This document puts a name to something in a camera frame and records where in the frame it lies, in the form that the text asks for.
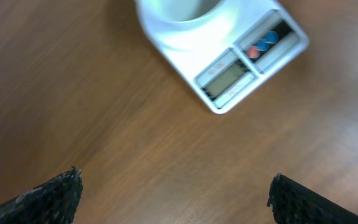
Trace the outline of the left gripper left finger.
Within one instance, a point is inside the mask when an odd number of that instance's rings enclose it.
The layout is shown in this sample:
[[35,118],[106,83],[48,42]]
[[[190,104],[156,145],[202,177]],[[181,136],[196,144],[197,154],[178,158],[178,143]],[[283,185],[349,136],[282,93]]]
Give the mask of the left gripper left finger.
[[75,166],[0,204],[0,224],[72,224],[83,191]]

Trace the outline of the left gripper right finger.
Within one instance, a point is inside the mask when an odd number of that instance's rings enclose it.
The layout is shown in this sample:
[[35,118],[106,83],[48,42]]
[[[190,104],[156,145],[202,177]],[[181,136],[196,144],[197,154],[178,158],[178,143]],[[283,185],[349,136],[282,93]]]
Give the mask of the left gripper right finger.
[[358,224],[358,215],[283,174],[273,178],[267,206],[279,224]]

